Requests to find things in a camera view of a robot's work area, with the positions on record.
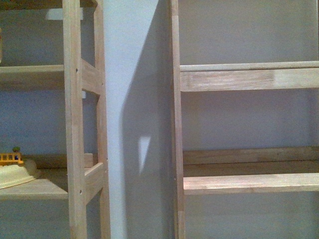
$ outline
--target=light wood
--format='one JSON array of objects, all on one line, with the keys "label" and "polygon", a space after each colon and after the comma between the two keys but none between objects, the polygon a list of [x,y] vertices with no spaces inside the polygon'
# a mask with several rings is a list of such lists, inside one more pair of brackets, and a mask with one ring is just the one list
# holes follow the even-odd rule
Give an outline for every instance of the light wood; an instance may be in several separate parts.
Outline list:
[{"label": "light wood", "polygon": [[0,67],[1,91],[64,89],[64,66]]},{"label": "light wood", "polygon": [[192,164],[184,166],[185,177],[232,176],[280,173],[319,173],[319,161]]},{"label": "light wood", "polygon": [[[49,168],[66,168],[67,156],[66,154],[30,154],[23,155],[23,159],[32,159],[36,163],[38,169]],[[98,156],[92,153],[84,154],[84,167],[91,168],[98,163]]]},{"label": "light wood", "polygon": [[319,69],[182,72],[181,91],[319,88]]},{"label": "light wood", "polygon": [[67,199],[66,169],[41,169],[40,178],[0,190],[0,201]]},{"label": "light wood", "polygon": [[[81,7],[94,7],[91,0],[80,0]],[[62,0],[10,0],[0,3],[0,10],[62,8]]]},{"label": "light wood", "polygon": [[319,173],[184,178],[186,195],[319,191]]},{"label": "light wood", "polygon": [[178,0],[170,1],[171,11],[171,53],[173,59],[173,102],[172,117],[172,165],[174,172],[174,232],[176,239],[185,239],[185,209],[183,189],[183,152],[180,94],[180,58]]},{"label": "light wood", "polygon": [[301,69],[301,68],[319,68],[319,61],[184,65],[184,66],[180,66],[180,71],[181,72],[248,71],[248,70],[275,70],[275,69]]},{"label": "light wood", "polygon": [[101,72],[82,59],[82,90],[101,94]]},{"label": "light wood", "polygon": [[183,152],[184,165],[319,159],[319,147],[197,150]]},{"label": "light wood", "polygon": [[70,235],[87,239],[78,0],[63,0],[63,36]]},{"label": "light wood", "polygon": [[98,163],[85,172],[86,204],[103,188],[104,171],[104,164]]},{"label": "light wood", "polygon": [[105,55],[104,55],[104,19],[103,0],[96,0],[97,7],[94,11],[94,43],[95,67],[100,71],[101,95],[97,102],[97,141],[98,160],[103,163],[103,187],[100,194],[100,223],[101,239],[111,238],[110,223],[110,197],[109,197],[109,169],[107,152],[107,122],[106,122],[106,89],[105,89]]}]

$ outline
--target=wooden shelf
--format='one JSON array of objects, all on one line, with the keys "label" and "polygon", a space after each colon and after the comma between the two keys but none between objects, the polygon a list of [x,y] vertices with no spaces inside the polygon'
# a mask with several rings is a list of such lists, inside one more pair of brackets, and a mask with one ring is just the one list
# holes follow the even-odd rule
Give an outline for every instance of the wooden shelf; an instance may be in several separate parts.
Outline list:
[{"label": "wooden shelf", "polygon": [[[81,7],[95,7],[93,0],[80,0]],[[10,0],[0,4],[0,10],[50,9],[62,8],[62,0]]]},{"label": "wooden shelf", "polygon": [[319,61],[189,65],[180,71],[182,92],[319,88]]},{"label": "wooden shelf", "polygon": [[67,170],[41,169],[41,176],[31,182],[0,189],[0,200],[68,199]]},{"label": "wooden shelf", "polygon": [[225,164],[318,160],[318,146],[195,150],[183,152],[183,164]]},{"label": "wooden shelf", "polygon": [[319,191],[319,161],[184,165],[186,195]]},{"label": "wooden shelf", "polygon": [[319,173],[184,177],[185,195],[319,191]]},{"label": "wooden shelf", "polygon": [[0,67],[0,91],[64,89],[64,66]]},{"label": "wooden shelf", "polygon": [[249,71],[249,70],[280,70],[319,68],[319,61],[242,63],[242,64],[212,64],[212,65],[183,65],[181,72],[194,71]]}]

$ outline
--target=yellow toy bus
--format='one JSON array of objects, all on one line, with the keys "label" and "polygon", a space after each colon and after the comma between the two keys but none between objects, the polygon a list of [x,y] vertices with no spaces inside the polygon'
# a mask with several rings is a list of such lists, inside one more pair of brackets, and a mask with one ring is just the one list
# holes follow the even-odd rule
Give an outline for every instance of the yellow toy bus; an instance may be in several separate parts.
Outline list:
[{"label": "yellow toy bus", "polygon": [[23,164],[21,153],[0,153],[0,166],[7,166],[14,163]]}]

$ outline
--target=wooden ladder frame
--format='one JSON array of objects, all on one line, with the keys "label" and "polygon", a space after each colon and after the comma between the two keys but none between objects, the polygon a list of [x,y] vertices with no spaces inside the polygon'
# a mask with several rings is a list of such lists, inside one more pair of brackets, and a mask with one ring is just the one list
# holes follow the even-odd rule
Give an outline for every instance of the wooden ladder frame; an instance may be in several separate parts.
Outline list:
[{"label": "wooden ladder frame", "polygon": [[[204,92],[204,91],[232,91],[232,90],[273,90],[273,89],[318,89],[318,75],[319,75],[319,61],[311,62],[280,62],[280,63],[249,63],[249,64],[214,64],[214,65],[180,65],[180,51],[179,51],[179,19],[178,19],[178,0],[170,0],[170,16],[171,16],[171,57],[172,57],[172,110],[171,110],[171,122],[172,122],[172,165],[174,173],[174,229],[176,239],[185,239],[185,195],[208,195],[213,194],[213,191],[218,188],[218,193],[247,193],[247,192],[297,192],[297,191],[319,191],[319,173],[311,172],[302,173],[299,176],[291,174],[290,177],[285,177],[284,182],[286,184],[281,185],[280,190],[276,190],[279,185],[277,184],[272,188],[271,180],[265,183],[267,177],[256,174],[255,177],[245,178],[246,186],[240,188],[240,184],[229,187],[228,189],[223,188],[224,191],[220,190],[220,185],[216,183],[214,188],[214,177],[206,177],[201,180],[204,176],[189,177],[186,176],[184,179],[184,166],[183,164],[208,164],[216,163],[217,161],[226,162],[225,159],[229,160],[229,157],[215,157],[222,151],[226,152],[227,155],[236,156],[239,155],[247,158],[247,155],[256,155],[266,157],[268,160],[274,158],[272,153],[275,155],[281,155],[281,158],[285,158],[282,162],[292,160],[290,155],[294,156],[295,162],[298,158],[303,158],[307,155],[308,160],[313,159],[311,155],[318,159],[317,146],[318,140],[315,147],[292,147],[292,148],[265,148],[265,149],[244,149],[244,150],[200,150],[200,151],[189,151],[184,152],[188,157],[188,163],[183,161],[183,150],[182,150],[182,121],[181,121],[181,92]],[[216,72],[227,72],[226,74],[218,75]],[[260,76],[257,74],[265,73],[272,74],[275,79],[272,84],[262,85],[260,82]],[[250,86],[245,84],[244,78],[251,77]],[[287,81],[287,78],[294,78],[294,81]],[[201,163],[198,160],[200,154],[205,154],[205,162]],[[257,182],[262,185],[260,189],[254,188],[253,183]]]},{"label": "wooden ladder frame", "polygon": [[[110,236],[103,0],[94,0],[95,67],[81,58],[80,0],[63,0],[64,78],[70,234],[87,239],[86,205],[100,192],[101,238]],[[97,102],[98,163],[84,168],[82,91]]]}]

